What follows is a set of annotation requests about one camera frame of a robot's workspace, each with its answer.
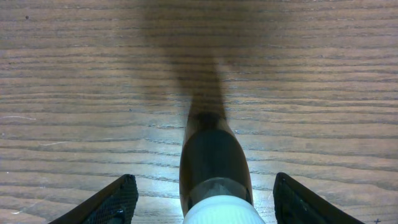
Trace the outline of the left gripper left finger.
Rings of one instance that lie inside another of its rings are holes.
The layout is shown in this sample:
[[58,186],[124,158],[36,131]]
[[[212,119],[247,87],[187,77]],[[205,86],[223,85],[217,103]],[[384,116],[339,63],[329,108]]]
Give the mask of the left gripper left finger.
[[135,176],[124,174],[50,224],[131,224],[138,198]]

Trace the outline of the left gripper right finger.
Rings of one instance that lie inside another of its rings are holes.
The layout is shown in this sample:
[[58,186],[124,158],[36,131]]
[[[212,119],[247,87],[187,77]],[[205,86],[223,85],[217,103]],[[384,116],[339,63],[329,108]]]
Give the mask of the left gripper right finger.
[[273,196],[278,224],[363,224],[283,172],[276,175]]

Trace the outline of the dark bottle white cap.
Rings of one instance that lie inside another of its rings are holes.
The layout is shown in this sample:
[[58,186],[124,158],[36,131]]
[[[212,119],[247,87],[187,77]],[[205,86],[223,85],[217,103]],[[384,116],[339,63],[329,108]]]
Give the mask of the dark bottle white cap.
[[218,114],[189,116],[179,192],[184,224],[265,223],[254,208],[243,149]]

